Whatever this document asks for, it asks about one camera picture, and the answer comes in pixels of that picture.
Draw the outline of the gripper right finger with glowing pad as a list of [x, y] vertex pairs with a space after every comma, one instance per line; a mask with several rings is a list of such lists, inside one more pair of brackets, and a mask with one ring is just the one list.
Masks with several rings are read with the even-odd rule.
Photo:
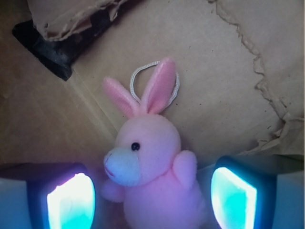
[[302, 155], [223, 156], [215, 164], [210, 196], [222, 229], [303, 229]]

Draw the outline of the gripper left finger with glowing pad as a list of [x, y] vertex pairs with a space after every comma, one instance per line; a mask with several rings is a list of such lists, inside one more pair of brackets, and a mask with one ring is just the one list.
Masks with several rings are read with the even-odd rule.
[[2, 229], [90, 229], [96, 192], [81, 163], [0, 166]]

